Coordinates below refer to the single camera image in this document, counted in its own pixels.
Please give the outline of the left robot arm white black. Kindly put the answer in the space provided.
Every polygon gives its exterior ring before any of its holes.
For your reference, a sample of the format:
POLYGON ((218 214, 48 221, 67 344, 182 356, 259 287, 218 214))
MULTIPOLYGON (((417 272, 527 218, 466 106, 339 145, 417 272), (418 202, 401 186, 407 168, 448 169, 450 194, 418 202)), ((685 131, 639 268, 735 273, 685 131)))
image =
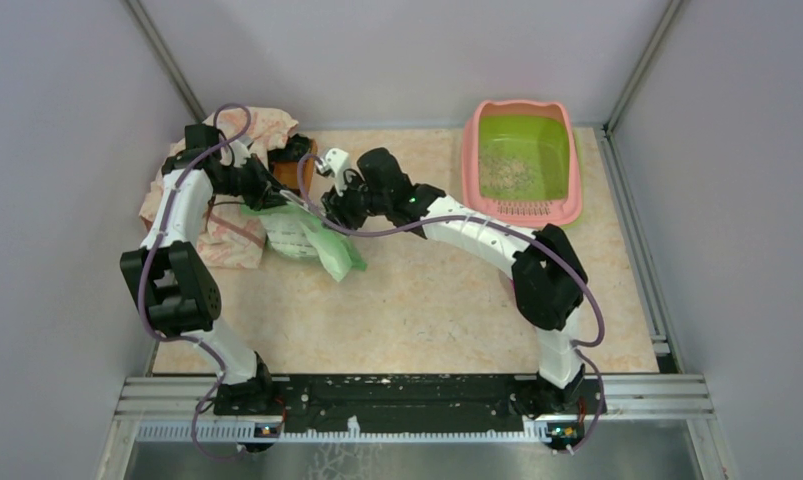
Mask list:
POLYGON ((186 127, 185 147, 166 159, 162 180, 148 235, 120 258, 142 325, 157 341, 201 350, 217 371, 216 395, 265 413, 275 404, 277 388, 259 354, 222 320, 220 289, 197 242, 215 197, 239 197, 259 210, 283 202, 286 188, 256 155, 203 123, 186 127))

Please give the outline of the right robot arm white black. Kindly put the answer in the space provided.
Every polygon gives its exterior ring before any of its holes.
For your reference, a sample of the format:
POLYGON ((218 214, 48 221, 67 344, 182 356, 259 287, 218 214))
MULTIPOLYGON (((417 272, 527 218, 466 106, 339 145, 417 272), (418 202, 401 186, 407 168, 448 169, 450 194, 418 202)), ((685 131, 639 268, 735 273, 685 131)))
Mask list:
POLYGON ((574 340, 588 277, 561 228, 516 227, 472 210, 440 188, 412 182, 385 148, 369 150, 356 162, 333 148, 316 160, 315 169, 334 181, 321 198, 330 221, 357 230, 367 218, 383 217, 500 270, 512 283, 519 313, 537 332, 542 403, 553 412, 576 403, 585 369, 574 340))

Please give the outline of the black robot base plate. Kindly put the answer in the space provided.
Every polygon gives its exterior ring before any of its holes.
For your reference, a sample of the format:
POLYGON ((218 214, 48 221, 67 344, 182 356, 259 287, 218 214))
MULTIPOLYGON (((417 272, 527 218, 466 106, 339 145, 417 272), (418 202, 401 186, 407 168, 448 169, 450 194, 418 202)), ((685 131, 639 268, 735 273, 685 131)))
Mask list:
POLYGON ((606 410, 593 376, 558 393, 535 374, 292 374, 223 385, 212 400, 218 416, 279 416, 292 434, 511 433, 549 415, 588 425, 606 410))

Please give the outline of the green cat litter bag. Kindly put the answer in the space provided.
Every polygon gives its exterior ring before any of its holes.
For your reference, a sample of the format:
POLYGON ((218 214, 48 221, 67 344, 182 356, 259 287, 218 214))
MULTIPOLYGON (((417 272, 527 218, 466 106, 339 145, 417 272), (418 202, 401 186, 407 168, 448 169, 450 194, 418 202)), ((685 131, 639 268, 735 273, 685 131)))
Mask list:
POLYGON ((351 239, 328 229, 299 206, 287 203, 259 211, 243 206, 241 212, 259 218, 274 251, 290 259, 318 262, 337 282, 353 270, 367 269, 351 239))

